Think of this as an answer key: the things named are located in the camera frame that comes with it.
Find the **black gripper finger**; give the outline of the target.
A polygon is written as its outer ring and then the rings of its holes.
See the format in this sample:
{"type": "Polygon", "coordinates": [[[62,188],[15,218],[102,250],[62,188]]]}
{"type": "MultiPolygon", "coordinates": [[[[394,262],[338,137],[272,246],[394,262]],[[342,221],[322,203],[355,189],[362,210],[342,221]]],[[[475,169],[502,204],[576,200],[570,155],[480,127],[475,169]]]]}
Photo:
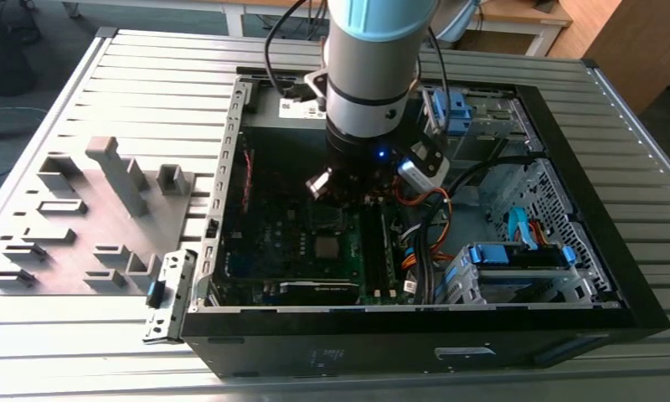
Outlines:
{"type": "Polygon", "coordinates": [[[331,167],[307,181],[307,188],[315,198],[332,198],[336,194],[336,174],[331,167]]]}

